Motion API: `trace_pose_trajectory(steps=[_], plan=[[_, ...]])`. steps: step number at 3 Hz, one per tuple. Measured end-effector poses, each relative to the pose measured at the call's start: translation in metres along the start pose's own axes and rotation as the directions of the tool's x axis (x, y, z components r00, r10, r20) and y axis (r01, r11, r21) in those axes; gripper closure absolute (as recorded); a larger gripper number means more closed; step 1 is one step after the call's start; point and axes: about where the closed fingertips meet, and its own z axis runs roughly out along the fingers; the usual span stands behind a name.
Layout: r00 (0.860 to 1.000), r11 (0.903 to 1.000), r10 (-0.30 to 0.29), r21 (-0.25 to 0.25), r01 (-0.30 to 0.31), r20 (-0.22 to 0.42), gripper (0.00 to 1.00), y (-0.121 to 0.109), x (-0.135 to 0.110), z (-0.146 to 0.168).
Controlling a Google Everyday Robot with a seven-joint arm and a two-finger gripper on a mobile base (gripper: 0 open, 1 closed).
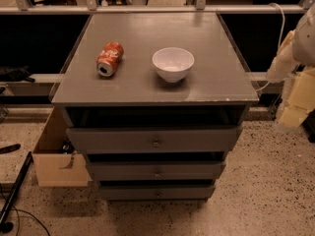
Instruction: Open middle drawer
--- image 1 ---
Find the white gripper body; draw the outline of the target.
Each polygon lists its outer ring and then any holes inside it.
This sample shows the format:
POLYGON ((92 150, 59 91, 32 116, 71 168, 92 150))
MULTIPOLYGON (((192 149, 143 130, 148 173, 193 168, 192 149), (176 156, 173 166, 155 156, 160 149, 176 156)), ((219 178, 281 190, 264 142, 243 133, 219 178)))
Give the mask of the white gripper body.
POLYGON ((291 30, 284 38, 277 55, 274 57, 270 68, 267 71, 266 79, 269 83, 275 84, 283 81, 291 73, 298 62, 292 54, 292 44, 295 31, 291 30))

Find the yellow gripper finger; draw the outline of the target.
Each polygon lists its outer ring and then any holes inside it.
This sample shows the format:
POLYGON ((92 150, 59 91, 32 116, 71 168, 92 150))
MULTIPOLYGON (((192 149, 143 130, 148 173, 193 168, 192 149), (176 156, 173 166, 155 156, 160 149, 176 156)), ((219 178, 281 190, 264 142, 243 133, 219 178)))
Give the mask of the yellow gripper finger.
POLYGON ((283 86, 279 123, 288 128, 300 126, 315 109, 315 68, 307 67, 283 86))

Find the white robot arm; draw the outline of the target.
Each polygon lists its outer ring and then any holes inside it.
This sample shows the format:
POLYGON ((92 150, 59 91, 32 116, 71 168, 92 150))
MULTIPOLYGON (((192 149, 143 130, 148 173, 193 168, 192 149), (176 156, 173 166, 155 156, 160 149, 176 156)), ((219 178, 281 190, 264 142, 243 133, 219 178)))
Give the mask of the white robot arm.
POLYGON ((266 79, 284 82, 276 123, 297 128, 315 110, 315 5, 312 5, 284 38, 266 79))

